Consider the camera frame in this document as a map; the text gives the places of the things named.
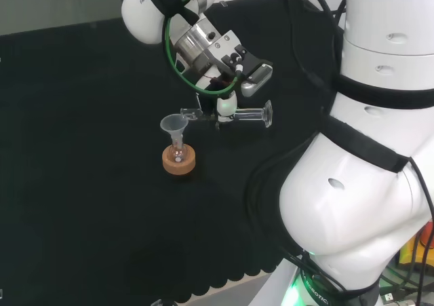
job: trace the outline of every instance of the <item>black strap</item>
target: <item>black strap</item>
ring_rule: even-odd
[[[180,14],[191,26],[193,26],[199,17],[191,10],[185,8],[189,1],[182,0],[151,0],[155,7],[166,17],[171,18]]]
[[[300,274],[307,292],[320,306],[374,306],[378,300],[378,293],[380,292],[380,286],[378,283],[380,278],[378,278],[378,280],[371,286],[364,289],[347,290],[346,292],[332,292],[321,287],[322,285],[320,286],[320,284],[313,279],[319,279],[318,275],[313,275],[304,269],[300,269]]]
[[[332,87],[353,100],[382,108],[425,109],[434,107],[434,89],[385,89],[363,84],[343,75],[333,78]]]
[[[398,173],[408,163],[407,157],[399,155],[332,116],[322,116],[320,130],[335,145],[384,170]]]

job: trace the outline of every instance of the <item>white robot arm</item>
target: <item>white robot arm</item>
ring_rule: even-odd
[[[230,87],[234,87],[238,81],[241,93],[250,97],[271,78],[273,67],[270,62],[257,59],[244,48],[233,31],[223,35],[218,32],[202,14],[213,3],[214,0],[190,0],[185,5],[189,11],[200,15],[199,21],[192,25],[178,14],[166,18],[169,19],[169,38],[176,50],[177,61],[182,63],[185,69],[183,73],[192,70],[202,75],[195,85],[190,85],[199,94],[212,98],[214,92],[206,89],[219,79],[221,83],[233,81]],[[152,0],[124,0],[122,16],[130,33],[139,41],[146,44],[161,43],[165,16]],[[272,123],[273,110],[270,102],[263,109],[238,109],[235,92],[219,96],[215,112],[217,115],[208,115],[208,119],[215,119],[219,123],[256,120],[265,122],[266,127]],[[200,109],[181,109],[181,113],[190,120],[206,119]]]
[[[193,0],[189,8],[199,13],[200,6],[209,7],[214,0],[206,2]],[[122,14],[130,32],[141,42],[161,42],[164,17],[151,0],[125,0]],[[330,112],[332,119],[363,138],[416,160],[431,193],[433,14],[434,0],[347,0],[340,73],[353,90],[337,93]],[[212,26],[206,19],[202,21],[203,27],[196,27],[199,32]],[[177,22],[170,29],[175,46],[183,36],[194,35],[191,31],[196,26],[191,27],[182,18]],[[224,36],[235,34],[223,35],[219,42],[208,42],[214,47],[212,56],[219,60],[228,54],[219,55],[215,49],[216,44],[224,43]],[[234,45],[227,50],[236,52]],[[197,56],[189,60],[189,52],[181,49],[178,53],[190,67],[203,70],[195,65]],[[215,66],[206,70],[208,74],[199,80],[199,86],[209,84],[208,75],[220,74]],[[265,82],[271,74],[261,76]],[[363,88],[370,94],[363,94]],[[424,103],[420,97],[425,94]],[[235,109],[232,106],[228,115]],[[394,172],[336,142],[318,134],[311,143],[281,189],[281,217],[290,235],[311,254],[316,266],[344,289],[363,290],[375,285],[393,255],[427,223],[430,207],[420,176],[410,163]],[[305,305],[320,305],[312,297],[315,291],[305,276],[299,275],[296,282]],[[382,305],[377,297],[378,294],[374,303]],[[321,306],[331,304],[323,299]]]

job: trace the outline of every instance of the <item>yellow object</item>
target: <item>yellow object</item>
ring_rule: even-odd
[[[410,239],[408,243],[404,245],[403,248],[401,248],[401,252],[399,253],[399,265],[406,266],[410,265],[410,263],[412,262],[414,239],[415,237]],[[418,250],[416,252],[416,264],[422,263],[424,251],[425,247],[419,242]],[[434,268],[434,249],[430,249],[428,252],[427,264]]]

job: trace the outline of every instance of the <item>black cloth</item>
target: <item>black cloth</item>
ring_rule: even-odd
[[[159,122],[196,107],[195,97],[160,45],[142,45],[122,20],[0,37],[2,305],[183,302],[280,262],[250,231],[243,186],[258,162],[308,138],[330,99],[288,56],[279,0],[218,4],[208,16],[274,62],[267,87],[240,98],[249,107],[271,99],[274,120],[219,132],[191,123],[184,137],[197,167],[185,179],[163,171],[170,137]],[[299,21],[305,66],[330,74],[327,20]]]

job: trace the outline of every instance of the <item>black cable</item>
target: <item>black cable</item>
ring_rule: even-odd
[[[324,13],[324,11],[322,11],[322,10],[320,10],[320,9],[313,9],[313,8],[309,7],[306,3],[303,3],[303,7],[304,7],[304,9],[305,9],[306,11],[311,12],[311,13],[318,13],[318,14],[322,14],[322,13]],[[339,11],[338,11],[337,9],[332,10],[332,14],[335,16],[335,18],[336,18],[336,14],[337,14],[338,12],[339,12]],[[344,8],[344,10],[343,10],[342,12],[343,12],[343,13],[346,13],[346,12],[347,12],[347,9]]]
[[[340,19],[342,18],[342,14],[345,11],[345,7],[347,6],[347,0],[342,0],[338,7],[338,13],[334,16],[334,19],[339,25]],[[336,64],[336,69],[340,70],[340,63],[342,62],[342,36],[333,35],[332,38],[333,52],[334,52],[334,62]]]
[[[400,274],[400,272],[397,272],[396,270],[394,270],[394,268],[390,267],[390,266],[386,266],[386,269],[388,269],[395,277],[398,277],[401,280],[407,280],[406,276]],[[419,286],[419,283],[413,281],[413,280],[407,280],[406,282],[407,284],[411,284],[413,286],[415,286],[416,288]]]
[[[323,271],[323,269],[321,269],[320,267],[318,267],[316,264],[315,264],[315,266],[316,266],[317,271],[319,272],[319,275],[320,275],[321,277],[323,277],[323,278],[327,278],[327,279],[329,279],[331,282],[334,282],[335,284],[337,284],[338,287],[339,287],[340,289],[342,289],[343,292],[346,292],[346,291],[347,291],[347,289],[346,289],[342,284],[340,284],[338,280],[335,280],[332,276],[330,276],[328,273],[326,273],[325,271]]]
[[[342,0],[338,6],[338,9],[336,10],[336,14],[334,16],[334,19],[337,24],[340,22],[340,18],[344,13],[347,12],[347,9],[345,8],[347,6],[347,0]]]
[[[301,269],[306,269],[307,271],[317,273],[316,270],[307,267],[300,259],[288,252],[282,245],[276,233],[274,231],[267,231],[267,226],[263,223],[261,217],[259,216],[259,201],[261,190],[263,189],[263,183],[269,177],[270,169],[280,164],[281,162],[296,156],[298,153],[302,153],[304,149],[308,147],[311,143],[313,137],[308,138],[306,141],[298,145],[296,148],[291,149],[285,153],[278,153],[263,162],[259,163],[255,169],[250,173],[243,196],[243,205],[245,208],[245,214],[250,222],[250,224],[255,229],[259,229],[264,237],[272,240],[273,244],[278,247],[278,249],[284,254],[285,259],[289,262],[295,264]]]
[[[382,275],[380,276],[380,278],[381,278],[382,280],[384,280],[385,282],[387,282],[388,284],[390,284],[392,287],[397,285],[396,282],[394,282],[392,279],[388,278],[388,277],[385,276],[384,274],[382,274]],[[381,291],[381,292],[380,292],[380,295],[381,295],[381,296],[384,296],[385,294],[390,294],[390,292],[384,292],[384,291]]]
[[[384,287],[384,290],[387,291],[386,294],[396,292],[396,291],[402,289],[403,287],[405,287],[406,284],[408,282],[410,282],[410,279],[412,278],[413,271],[414,271],[414,265],[416,264],[417,250],[419,247],[419,240],[420,240],[421,235],[422,235],[422,231],[419,231],[416,234],[416,237],[414,238],[413,251],[412,251],[412,261],[410,263],[410,270],[407,272],[407,276],[405,276],[404,280],[400,284],[396,284],[395,282],[393,282],[392,287]]]
[[[335,36],[340,36],[341,29],[337,25],[337,23],[333,17],[333,13],[327,4],[327,1],[326,0],[317,0],[317,1],[320,4],[320,6],[322,7],[324,14],[330,20],[330,23],[332,24],[332,28],[333,28],[333,32],[334,32]]]
[[[417,291],[418,291],[418,288],[407,289],[407,295],[406,296],[408,296],[409,294],[414,294]],[[423,292],[434,292],[434,282],[431,282],[430,284],[423,286],[422,291]]]
[[[295,4],[301,3],[301,0],[281,0],[283,3],[283,9],[285,10],[286,14],[288,15],[289,20],[289,27],[290,27],[290,49],[291,49],[291,55],[297,65],[297,67],[304,73],[304,75],[307,77],[307,79],[316,87],[324,89],[325,83],[324,81],[318,77],[314,72],[310,72],[306,70],[301,61],[298,57],[297,50],[295,47],[295,36],[296,36],[296,30],[295,30],[295,16],[293,15],[293,10],[295,8]]]
[[[433,201],[431,199],[431,195],[429,194],[429,190],[428,190],[427,184],[423,178],[422,172],[420,171],[417,163],[414,161],[414,159],[412,157],[410,157],[410,163],[412,164],[414,171],[416,172],[416,175],[419,179],[420,185],[422,186],[423,193],[425,194],[425,197],[427,199],[429,211],[431,212],[431,217],[434,219]],[[425,269],[427,268],[428,251],[430,250],[429,246],[431,246],[431,242],[433,241],[433,238],[434,238],[434,230],[431,230],[431,233],[429,234],[429,239],[428,239],[428,242],[426,245],[428,248],[426,247],[424,252],[423,252],[422,265],[420,267],[420,278],[419,278],[418,297],[416,300],[416,306],[420,306],[420,301],[422,299],[423,278],[425,276]]]

